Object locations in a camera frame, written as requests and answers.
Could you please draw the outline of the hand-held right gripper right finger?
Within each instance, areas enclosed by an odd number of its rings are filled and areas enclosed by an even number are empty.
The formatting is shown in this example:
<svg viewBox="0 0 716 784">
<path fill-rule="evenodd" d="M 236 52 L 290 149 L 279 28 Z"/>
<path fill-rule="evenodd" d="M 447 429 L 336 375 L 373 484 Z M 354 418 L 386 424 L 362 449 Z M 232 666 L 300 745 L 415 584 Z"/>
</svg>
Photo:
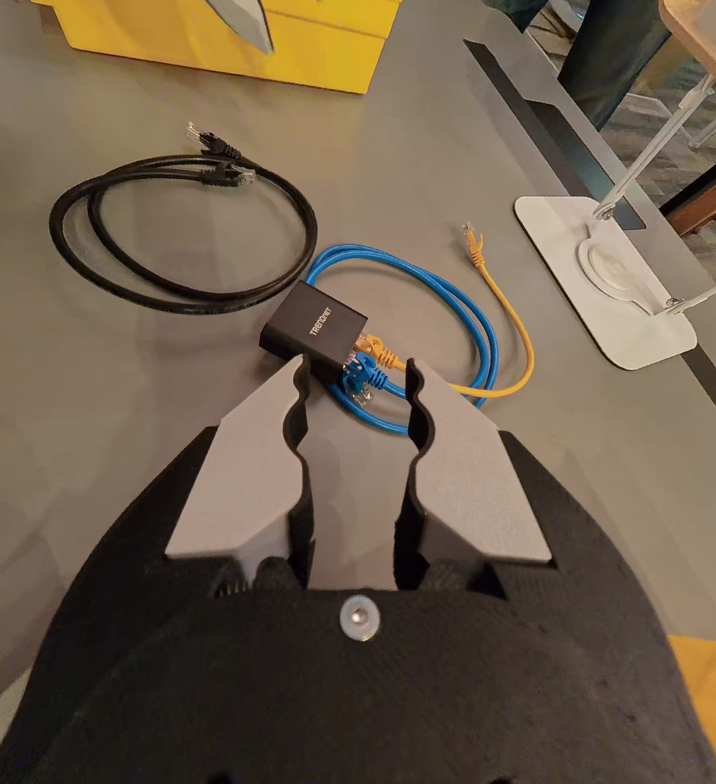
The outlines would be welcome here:
<svg viewBox="0 0 716 784">
<path fill-rule="evenodd" d="M 407 436 L 416 448 L 396 519 L 396 587 L 417 589 L 436 561 L 467 582 L 491 563 L 548 565 L 552 553 L 499 428 L 423 361 L 410 359 Z"/>
</svg>

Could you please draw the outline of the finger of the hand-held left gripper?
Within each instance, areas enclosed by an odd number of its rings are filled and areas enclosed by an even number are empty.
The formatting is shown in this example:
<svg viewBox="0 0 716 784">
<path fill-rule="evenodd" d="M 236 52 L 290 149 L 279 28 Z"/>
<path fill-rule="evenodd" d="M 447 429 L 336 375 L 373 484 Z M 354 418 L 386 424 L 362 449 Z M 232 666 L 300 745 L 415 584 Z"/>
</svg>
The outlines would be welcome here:
<svg viewBox="0 0 716 784">
<path fill-rule="evenodd" d="M 206 4 L 245 42 L 266 55 L 274 53 L 274 43 L 261 1 L 206 1 Z"/>
</svg>

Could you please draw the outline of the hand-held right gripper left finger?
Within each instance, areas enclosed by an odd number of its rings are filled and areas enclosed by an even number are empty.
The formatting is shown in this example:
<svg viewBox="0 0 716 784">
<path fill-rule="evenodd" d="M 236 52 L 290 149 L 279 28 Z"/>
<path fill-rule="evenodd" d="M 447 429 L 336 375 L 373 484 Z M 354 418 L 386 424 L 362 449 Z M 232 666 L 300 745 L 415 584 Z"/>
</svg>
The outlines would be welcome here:
<svg viewBox="0 0 716 784">
<path fill-rule="evenodd" d="M 298 355 L 223 417 L 167 543 L 172 560 L 232 557 L 255 580 L 269 557 L 303 587 L 314 559 L 314 501 L 299 452 L 308 433 L 309 360 Z"/>
</svg>

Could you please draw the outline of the black ethernet splitter box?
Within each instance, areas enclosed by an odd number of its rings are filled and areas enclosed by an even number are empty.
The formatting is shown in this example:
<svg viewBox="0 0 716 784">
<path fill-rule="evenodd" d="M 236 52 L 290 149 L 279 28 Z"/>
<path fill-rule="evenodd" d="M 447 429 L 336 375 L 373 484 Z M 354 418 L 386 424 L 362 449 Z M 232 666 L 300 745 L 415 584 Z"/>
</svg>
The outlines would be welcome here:
<svg viewBox="0 0 716 784">
<path fill-rule="evenodd" d="M 314 377 L 334 385 L 341 381 L 367 320 L 359 311 L 298 281 L 263 326 L 258 345 L 284 361 L 304 355 Z"/>
</svg>

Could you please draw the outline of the instruction sheet stand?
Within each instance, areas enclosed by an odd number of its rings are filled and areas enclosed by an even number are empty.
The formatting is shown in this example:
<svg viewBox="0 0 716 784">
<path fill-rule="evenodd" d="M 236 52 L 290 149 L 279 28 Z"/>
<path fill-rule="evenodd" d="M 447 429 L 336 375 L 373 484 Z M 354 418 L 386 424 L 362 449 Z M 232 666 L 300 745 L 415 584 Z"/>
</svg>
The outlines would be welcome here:
<svg viewBox="0 0 716 784">
<path fill-rule="evenodd" d="M 517 220 L 603 355 L 635 371 L 696 348 L 684 312 L 716 295 L 669 294 L 614 218 L 617 203 L 716 88 L 716 1 L 659 2 L 668 29 L 705 68 L 657 135 L 601 200 L 521 197 Z"/>
</svg>

